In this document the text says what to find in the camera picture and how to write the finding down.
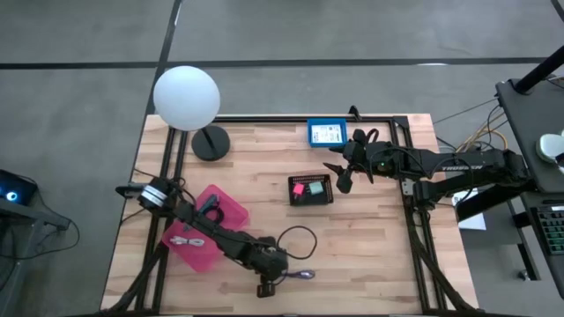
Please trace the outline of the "white SD card reader box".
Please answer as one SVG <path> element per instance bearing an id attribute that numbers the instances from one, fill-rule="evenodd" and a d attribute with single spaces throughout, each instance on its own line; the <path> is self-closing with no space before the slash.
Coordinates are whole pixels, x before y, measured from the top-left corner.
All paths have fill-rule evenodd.
<path id="1" fill-rule="evenodd" d="M 310 136 L 312 144 L 341 144 L 343 142 L 339 124 L 312 125 Z"/>

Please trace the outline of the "black aluminium rig frame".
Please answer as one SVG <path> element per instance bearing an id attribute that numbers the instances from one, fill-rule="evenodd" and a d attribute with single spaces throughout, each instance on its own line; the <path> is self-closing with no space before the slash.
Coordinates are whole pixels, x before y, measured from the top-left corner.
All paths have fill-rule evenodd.
<path id="1" fill-rule="evenodd" d="M 219 118 L 230 136 L 228 154 L 217 162 L 181 151 L 178 136 L 156 115 L 148 117 L 135 161 L 134 179 L 180 171 L 187 190 L 209 185 L 228 193 L 249 212 L 247 231 L 280 237 L 292 253 L 293 270 L 312 269 L 309 281 L 288 279 L 267 299 L 256 296 L 256 274 L 221 257 L 196 273 L 170 255 L 164 273 L 153 272 L 139 306 L 163 314 L 313 315 L 416 314 L 421 310 L 400 186 L 391 179 L 370 183 L 355 175 L 352 192 L 325 206 L 294 208 L 287 180 L 326 173 L 323 163 L 341 158 L 307 141 L 302 116 Z"/>

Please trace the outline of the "blue plastic tray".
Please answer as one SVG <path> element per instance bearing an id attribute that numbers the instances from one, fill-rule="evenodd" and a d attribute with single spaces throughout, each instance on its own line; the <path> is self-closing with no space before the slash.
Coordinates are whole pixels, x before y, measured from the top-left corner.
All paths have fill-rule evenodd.
<path id="1" fill-rule="evenodd" d="M 310 129 L 312 125 L 324 125 L 324 124 L 339 124 L 341 126 L 343 142 L 341 144 L 312 144 Z M 347 142 L 347 127 L 345 118 L 310 118 L 307 119 L 307 136 L 308 143 L 311 147 L 332 147 L 343 145 Z"/>

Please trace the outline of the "white paper sheet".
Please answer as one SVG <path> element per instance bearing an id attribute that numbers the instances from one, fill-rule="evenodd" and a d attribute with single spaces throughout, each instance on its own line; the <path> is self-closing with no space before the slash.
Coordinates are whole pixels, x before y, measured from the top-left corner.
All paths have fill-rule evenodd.
<path id="1" fill-rule="evenodd" d="M 461 191 L 455 193 L 452 198 L 452 204 L 456 206 L 462 199 L 469 194 L 469 198 L 474 197 L 478 193 L 478 190 L 474 188 L 472 191 Z M 485 231 L 486 230 L 486 221 L 482 213 L 475 215 L 473 217 L 467 218 L 464 221 L 458 222 L 458 227 L 461 230 L 476 230 L 476 231 Z"/>

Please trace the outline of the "white globe black table lamp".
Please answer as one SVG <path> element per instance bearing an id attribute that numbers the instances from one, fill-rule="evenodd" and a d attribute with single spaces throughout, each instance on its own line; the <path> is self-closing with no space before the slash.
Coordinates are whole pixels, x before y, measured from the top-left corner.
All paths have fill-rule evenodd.
<path id="1" fill-rule="evenodd" d="M 166 70 L 152 93 L 155 110 L 174 129 L 193 134 L 191 147 L 198 159 L 217 161 L 230 150 L 226 130 L 213 124 L 221 97 L 214 79 L 192 66 Z"/>

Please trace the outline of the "pink translucent plastic bin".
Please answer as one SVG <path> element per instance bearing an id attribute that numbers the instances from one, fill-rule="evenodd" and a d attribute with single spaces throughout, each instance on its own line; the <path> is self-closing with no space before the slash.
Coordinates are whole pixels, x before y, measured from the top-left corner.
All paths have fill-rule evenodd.
<path id="1" fill-rule="evenodd" d="M 211 196 L 219 198 L 219 208 L 225 216 L 221 225 L 226 229 L 239 231 L 249 223 L 249 212 L 236 202 L 230 195 L 215 185 L 209 185 L 197 198 L 197 207 L 201 207 Z M 186 240 L 200 239 L 204 241 L 201 247 L 186 244 L 175 244 L 174 237 Z M 222 257 L 222 252 L 216 243 L 196 229 L 184 229 L 184 224 L 175 220 L 163 233 L 161 241 L 169 250 L 184 260 L 194 271 L 203 273 L 212 269 L 215 263 Z"/>

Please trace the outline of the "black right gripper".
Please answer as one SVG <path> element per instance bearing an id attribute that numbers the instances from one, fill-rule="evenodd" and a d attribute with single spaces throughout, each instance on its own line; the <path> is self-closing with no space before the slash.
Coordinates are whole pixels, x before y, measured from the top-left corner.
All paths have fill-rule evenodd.
<path id="1" fill-rule="evenodd" d="M 329 150 L 340 153 L 347 162 L 347 167 L 323 163 L 338 175 L 337 189 L 343 194 L 349 194 L 352 189 L 353 173 L 364 173 L 370 183 L 374 183 L 375 176 L 399 179 L 397 147 L 391 142 L 375 142 L 363 146 L 350 140 L 346 144 L 330 147 Z"/>

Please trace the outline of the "black pole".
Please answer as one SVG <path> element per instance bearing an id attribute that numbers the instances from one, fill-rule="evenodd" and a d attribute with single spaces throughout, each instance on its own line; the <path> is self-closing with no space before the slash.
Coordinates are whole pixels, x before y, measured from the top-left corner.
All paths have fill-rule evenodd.
<path id="1" fill-rule="evenodd" d="M 513 89 L 520 94 L 527 95 L 530 90 L 542 80 L 546 79 L 553 71 L 564 64 L 564 45 L 548 56 L 542 63 L 531 70 L 523 78 L 512 83 Z"/>

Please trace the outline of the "white round device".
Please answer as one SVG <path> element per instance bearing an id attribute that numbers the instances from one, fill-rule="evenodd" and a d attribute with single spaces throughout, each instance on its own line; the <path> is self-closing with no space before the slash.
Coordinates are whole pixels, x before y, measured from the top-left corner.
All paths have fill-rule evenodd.
<path id="1" fill-rule="evenodd" d="M 545 162 L 564 165 L 564 130 L 560 134 L 544 134 L 536 142 L 537 155 Z"/>

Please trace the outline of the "black cart desk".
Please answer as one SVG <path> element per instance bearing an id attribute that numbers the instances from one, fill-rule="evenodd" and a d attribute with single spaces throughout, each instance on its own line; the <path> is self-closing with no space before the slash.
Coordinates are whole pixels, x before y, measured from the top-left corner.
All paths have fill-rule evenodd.
<path id="1" fill-rule="evenodd" d="M 531 179 L 523 185 L 495 185 L 458 205 L 460 221 L 500 203 L 523 195 L 534 207 L 564 206 L 564 166 L 553 158 L 542 158 L 539 147 L 544 135 L 553 135 L 564 153 L 564 84 L 551 78 L 520 92 L 521 82 L 511 79 L 496 85 L 499 102 L 516 137 Z"/>

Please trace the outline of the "black keyboard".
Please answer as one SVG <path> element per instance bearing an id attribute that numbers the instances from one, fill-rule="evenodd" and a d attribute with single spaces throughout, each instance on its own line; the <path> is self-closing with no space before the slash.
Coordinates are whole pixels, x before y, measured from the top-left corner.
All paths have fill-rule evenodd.
<path id="1" fill-rule="evenodd" d="M 564 205 L 531 210 L 541 246 L 549 255 L 564 255 Z"/>

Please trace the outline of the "black slotted basket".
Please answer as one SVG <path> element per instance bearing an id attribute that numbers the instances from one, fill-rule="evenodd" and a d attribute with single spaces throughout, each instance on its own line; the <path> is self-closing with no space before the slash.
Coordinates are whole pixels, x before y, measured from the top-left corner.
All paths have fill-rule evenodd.
<path id="1" fill-rule="evenodd" d="M 308 184 L 310 182 L 321 181 L 323 183 L 324 191 L 319 195 L 311 195 L 309 192 Z M 287 180 L 288 191 L 289 191 L 289 203 L 292 206 L 314 206 L 314 205 L 326 205 L 333 203 L 333 193 L 330 183 L 330 176 L 328 174 L 312 174 L 312 175 L 301 175 L 301 176 L 290 176 Z M 303 195 L 294 196 L 293 186 L 296 183 L 302 183 L 305 186 Z"/>

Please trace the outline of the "grey metal stand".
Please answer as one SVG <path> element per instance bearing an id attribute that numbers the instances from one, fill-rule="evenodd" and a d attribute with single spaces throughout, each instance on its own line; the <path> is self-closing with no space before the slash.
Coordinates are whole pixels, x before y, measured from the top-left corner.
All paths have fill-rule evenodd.
<path id="1" fill-rule="evenodd" d="M 9 317 L 23 289 L 29 262 L 47 226 L 65 230 L 70 221 L 42 207 L 0 198 L 0 317 Z"/>

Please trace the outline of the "blue lit computer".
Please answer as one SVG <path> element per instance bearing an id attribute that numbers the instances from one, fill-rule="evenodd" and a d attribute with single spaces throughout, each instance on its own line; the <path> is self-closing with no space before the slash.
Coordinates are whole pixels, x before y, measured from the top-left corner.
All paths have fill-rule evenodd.
<path id="1" fill-rule="evenodd" d="M 0 198 L 28 206 L 37 192 L 37 185 L 14 173 L 0 170 Z"/>

